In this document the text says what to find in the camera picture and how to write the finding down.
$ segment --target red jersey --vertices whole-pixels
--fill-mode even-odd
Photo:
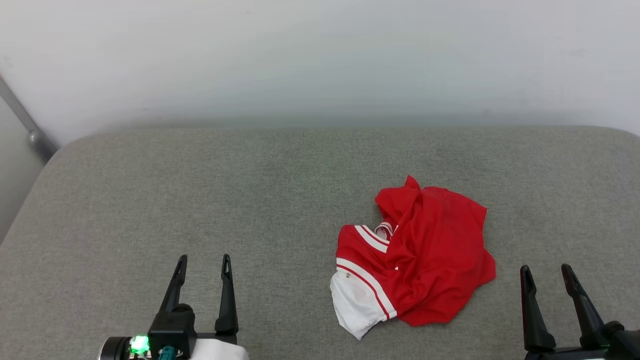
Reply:
[[[395,316],[412,326],[449,322],[495,278],[484,207],[443,188],[420,189],[412,177],[380,191],[376,203],[384,222],[375,232],[340,230],[332,279],[339,322],[357,338]]]

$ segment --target gray cushion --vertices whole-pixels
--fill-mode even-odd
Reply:
[[[336,237],[344,224],[376,225],[374,196],[408,174],[488,208],[498,275],[450,324],[394,319],[359,342],[333,312]],[[91,359],[108,336],[146,332],[181,254],[182,300],[211,331],[229,253],[253,360],[516,359],[522,264],[559,346],[580,334],[564,262],[605,321],[640,326],[639,212],[640,142],[611,129],[91,136],[55,155],[0,246],[0,357]]]

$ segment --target teal connector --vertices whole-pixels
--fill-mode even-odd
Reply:
[[[175,347],[163,347],[158,360],[176,360],[177,358],[177,351],[175,350]]]

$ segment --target red stripe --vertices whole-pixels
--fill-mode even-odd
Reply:
[[[381,243],[384,246],[389,246],[389,244],[385,243],[384,241],[380,241],[380,239],[378,239],[378,235],[373,235],[372,233],[370,233],[366,227],[362,226],[362,229],[364,230],[365,233],[369,234],[369,236],[371,236],[373,240],[376,240],[377,242]]]
[[[373,286],[371,284],[369,284],[369,281],[366,281],[362,276],[358,275],[355,271],[353,271],[352,269],[350,269],[350,268],[348,268],[348,267],[346,267],[344,265],[336,265],[336,266],[339,267],[339,268],[343,268],[343,269],[347,270],[348,272],[352,273],[353,275],[359,277],[360,280],[364,281],[365,284],[369,285],[371,290],[373,290],[374,295],[376,296],[376,300],[378,301],[378,305],[380,305],[380,309],[382,309],[382,311],[387,316],[387,320],[389,320],[389,313],[387,312],[385,307],[382,306],[382,301],[380,301],[380,298],[378,297],[378,292],[376,291],[376,289],[373,288]]]

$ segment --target white wall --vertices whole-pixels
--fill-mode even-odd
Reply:
[[[0,97],[0,243],[43,167],[27,135]]]
[[[178,122],[640,134],[640,1],[3,0],[0,74],[60,144]]]

